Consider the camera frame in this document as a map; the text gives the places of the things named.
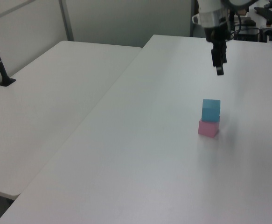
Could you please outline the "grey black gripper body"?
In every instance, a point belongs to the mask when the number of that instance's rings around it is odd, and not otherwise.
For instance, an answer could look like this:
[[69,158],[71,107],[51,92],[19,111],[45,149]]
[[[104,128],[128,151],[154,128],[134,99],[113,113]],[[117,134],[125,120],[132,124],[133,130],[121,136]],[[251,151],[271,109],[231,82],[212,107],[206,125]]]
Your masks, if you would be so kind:
[[200,10],[199,16],[201,26],[205,32],[206,41],[217,45],[224,45],[230,36],[227,9]]

